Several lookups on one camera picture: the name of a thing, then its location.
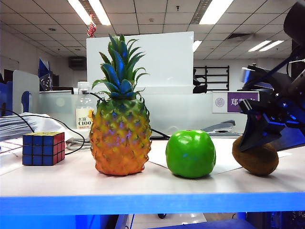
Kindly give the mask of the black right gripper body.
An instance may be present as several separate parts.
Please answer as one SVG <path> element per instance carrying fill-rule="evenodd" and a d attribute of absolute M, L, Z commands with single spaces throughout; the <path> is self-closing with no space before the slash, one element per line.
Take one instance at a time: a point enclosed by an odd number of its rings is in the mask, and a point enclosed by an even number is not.
<path fill-rule="evenodd" d="M 296 102 L 292 98 L 277 95 L 274 91 L 258 90 L 259 99 L 243 99 L 238 105 L 241 113 L 248 117 L 247 125 L 275 125 L 282 130 L 284 127 L 305 129 L 305 103 Z"/>

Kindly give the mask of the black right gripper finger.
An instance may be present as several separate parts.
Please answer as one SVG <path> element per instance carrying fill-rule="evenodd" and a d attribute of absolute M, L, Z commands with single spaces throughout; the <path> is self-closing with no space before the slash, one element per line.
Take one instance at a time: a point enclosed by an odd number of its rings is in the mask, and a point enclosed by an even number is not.
<path fill-rule="evenodd" d="M 240 150 L 245 150 L 262 146 L 264 144 L 264 136 L 262 131 L 262 115 L 248 114 L 247 122 L 240 142 Z"/>
<path fill-rule="evenodd" d="M 262 115 L 259 121 L 259 135 L 262 144 L 270 143 L 281 137 L 281 131 L 285 128 L 285 124 L 270 119 L 266 114 Z"/>

